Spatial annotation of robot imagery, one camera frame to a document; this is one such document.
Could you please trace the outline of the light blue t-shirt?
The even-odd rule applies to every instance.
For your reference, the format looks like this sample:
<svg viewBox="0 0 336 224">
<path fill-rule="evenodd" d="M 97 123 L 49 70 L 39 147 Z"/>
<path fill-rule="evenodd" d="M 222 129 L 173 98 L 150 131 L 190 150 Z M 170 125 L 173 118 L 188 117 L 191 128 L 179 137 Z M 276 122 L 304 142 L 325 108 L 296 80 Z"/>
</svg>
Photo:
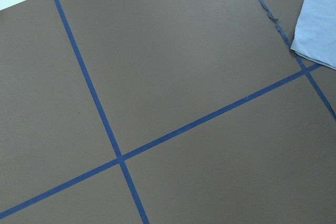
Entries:
<svg viewBox="0 0 336 224">
<path fill-rule="evenodd" d="M 291 50 L 335 69 L 335 0 L 304 0 Z"/>
</svg>

